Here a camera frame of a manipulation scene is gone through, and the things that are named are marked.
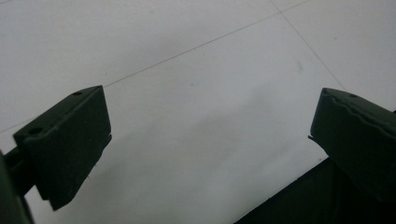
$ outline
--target gray floor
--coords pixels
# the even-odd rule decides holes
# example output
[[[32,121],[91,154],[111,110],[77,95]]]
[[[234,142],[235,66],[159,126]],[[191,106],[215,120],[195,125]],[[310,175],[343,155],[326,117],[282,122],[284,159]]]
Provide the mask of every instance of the gray floor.
[[[321,88],[396,109],[393,0],[0,2],[0,148],[104,85],[114,139],[36,223],[233,223],[326,158]]]

